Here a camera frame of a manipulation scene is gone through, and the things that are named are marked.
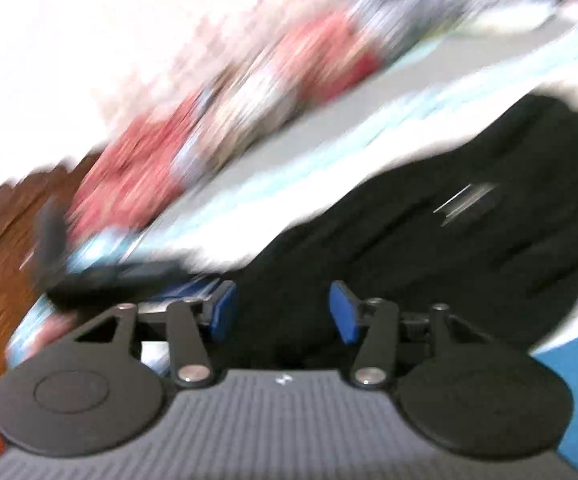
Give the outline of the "black pants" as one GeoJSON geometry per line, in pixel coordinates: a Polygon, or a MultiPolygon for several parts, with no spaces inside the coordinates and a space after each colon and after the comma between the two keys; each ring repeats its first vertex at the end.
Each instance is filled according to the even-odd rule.
{"type": "Polygon", "coordinates": [[[444,302],[525,350],[578,299],[578,112],[531,94],[456,150],[382,172],[276,237],[234,274],[238,312],[214,360],[312,370],[353,357],[328,291],[409,312],[444,302]]]}

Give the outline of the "wooden headboard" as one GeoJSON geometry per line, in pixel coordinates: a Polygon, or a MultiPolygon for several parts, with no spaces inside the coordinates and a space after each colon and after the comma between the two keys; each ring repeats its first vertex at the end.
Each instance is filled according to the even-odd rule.
{"type": "Polygon", "coordinates": [[[26,260],[34,248],[35,216],[51,197],[68,204],[98,157],[92,152],[74,168],[62,162],[0,186],[0,374],[6,344],[38,298],[31,263],[26,260]]]}

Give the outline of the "red floral patchwork quilt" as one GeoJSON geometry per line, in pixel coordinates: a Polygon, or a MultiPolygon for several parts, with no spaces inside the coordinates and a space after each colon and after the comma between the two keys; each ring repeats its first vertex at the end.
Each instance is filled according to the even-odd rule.
{"type": "Polygon", "coordinates": [[[194,84],[172,110],[137,115],[102,152],[68,212],[68,234],[147,226],[286,122],[337,98],[415,44],[489,10],[534,0],[334,0],[294,18],[194,84]]]}

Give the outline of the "white and blue patterned bedsheet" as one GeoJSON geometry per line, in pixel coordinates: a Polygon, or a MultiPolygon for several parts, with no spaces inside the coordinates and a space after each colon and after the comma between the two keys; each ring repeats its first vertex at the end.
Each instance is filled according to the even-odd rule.
{"type": "MultiPolygon", "coordinates": [[[[577,68],[578,0],[544,10],[539,28],[445,39],[292,122],[170,207],[133,259],[237,285],[281,233],[382,172],[460,148],[577,68]]],[[[444,302],[409,312],[356,295],[350,362],[257,370],[214,360],[238,286],[224,339],[210,296],[80,310],[85,324],[4,374],[0,479],[577,477],[557,454],[570,387],[444,302]]]]}

